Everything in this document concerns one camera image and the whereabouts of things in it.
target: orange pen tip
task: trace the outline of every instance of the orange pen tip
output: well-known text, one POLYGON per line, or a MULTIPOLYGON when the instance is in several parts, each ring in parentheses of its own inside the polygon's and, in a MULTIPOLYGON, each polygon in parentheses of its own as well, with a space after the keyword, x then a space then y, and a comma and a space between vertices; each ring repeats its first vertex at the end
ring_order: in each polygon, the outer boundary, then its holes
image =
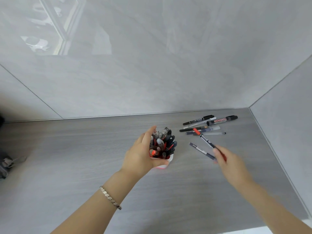
POLYGON ((196 134, 200 135, 200 132, 196 128, 193 128, 193 130, 195 131, 196 134))

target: bracelet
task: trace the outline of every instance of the bracelet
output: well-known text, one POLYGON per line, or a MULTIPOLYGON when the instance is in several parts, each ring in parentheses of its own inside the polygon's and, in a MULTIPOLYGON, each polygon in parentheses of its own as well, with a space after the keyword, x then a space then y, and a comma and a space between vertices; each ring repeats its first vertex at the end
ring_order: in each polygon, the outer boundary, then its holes
POLYGON ((100 186, 99 189, 100 189, 101 192, 103 192, 103 194, 111 201, 111 203, 112 203, 113 205, 115 205, 115 207, 116 207, 117 209, 119 209, 119 210, 122 209, 122 207, 121 207, 119 204, 117 204, 117 203, 115 202, 115 200, 113 200, 112 197, 110 197, 110 195, 104 190, 104 188, 103 188, 102 186, 100 186))

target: gray wood grain surface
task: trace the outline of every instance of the gray wood grain surface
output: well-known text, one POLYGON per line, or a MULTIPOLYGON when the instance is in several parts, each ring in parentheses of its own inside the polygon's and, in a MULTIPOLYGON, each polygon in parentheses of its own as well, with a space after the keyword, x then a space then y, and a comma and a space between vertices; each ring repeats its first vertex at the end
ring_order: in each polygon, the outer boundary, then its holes
POLYGON ((223 177, 197 136, 182 123, 214 114, 239 119, 219 124, 209 139, 240 154, 254 179, 297 217, 307 214, 248 109, 6 124, 0 148, 28 156, 0 181, 2 233, 49 233, 120 169, 126 150, 151 125, 172 129, 178 146, 167 169, 153 169, 125 198, 106 233, 222 233, 264 226, 223 177))

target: pen holder rim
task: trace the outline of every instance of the pen holder rim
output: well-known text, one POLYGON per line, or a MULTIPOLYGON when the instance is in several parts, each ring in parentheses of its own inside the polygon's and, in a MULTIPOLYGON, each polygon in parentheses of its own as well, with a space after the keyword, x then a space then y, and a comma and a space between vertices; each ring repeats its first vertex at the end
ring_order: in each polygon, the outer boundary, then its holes
POLYGON ((170 162, 173 160, 173 158, 174 158, 174 153, 170 154, 170 158, 169 159, 166 159, 169 162, 168 165, 160 165, 160 166, 158 166, 156 168, 164 169, 164 168, 168 167, 170 162))

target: person's right arm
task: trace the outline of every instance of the person's right arm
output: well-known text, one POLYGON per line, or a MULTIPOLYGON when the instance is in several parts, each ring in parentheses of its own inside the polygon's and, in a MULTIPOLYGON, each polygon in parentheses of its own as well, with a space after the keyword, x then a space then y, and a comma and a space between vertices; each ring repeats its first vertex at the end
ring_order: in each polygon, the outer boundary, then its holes
POLYGON ((218 164, 228 182, 257 210, 274 234, 312 234, 312 229, 271 197, 255 183, 243 160, 228 149, 217 146, 226 156, 225 162, 217 149, 213 149, 218 164))

